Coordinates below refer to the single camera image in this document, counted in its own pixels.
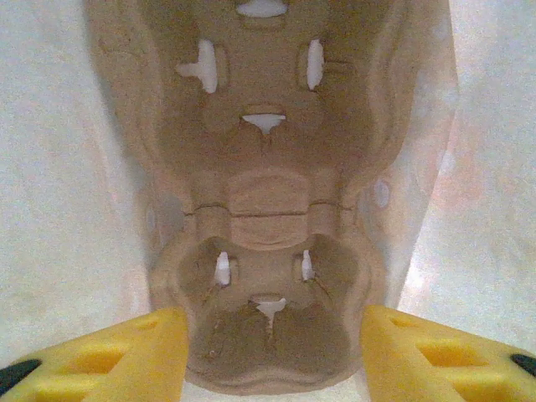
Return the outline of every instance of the cardboard surface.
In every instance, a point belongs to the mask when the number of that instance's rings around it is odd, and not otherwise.
[[[319,389],[358,368],[362,308],[384,297],[358,194],[405,138],[439,8],[291,1],[252,18],[238,5],[88,2],[92,53],[131,150],[148,171],[166,171],[183,202],[184,228],[150,282],[154,307],[188,312],[187,378],[232,394]],[[324,74],[310,90],[317,39]],[[211,93],[181,67],[196,63],[200,40],[214,46]],[[264,132],[243,118],[274,113],[285,119]],[[309,249],[317,277],[303,281],[295,270]],[[214,282],[221,252],[234,267],[225,288]],[[267,292],[288,300],[273,337],[251,301]]]

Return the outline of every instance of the black rubber tip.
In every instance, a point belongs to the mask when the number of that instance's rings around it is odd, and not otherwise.
[[[536,377],[536,358],[531,358],[524,354],[513,354],[510,359],[527,373]]]
[[[41,365],[41,360],[26,360],[0,370],[0,396],[4,395]]]

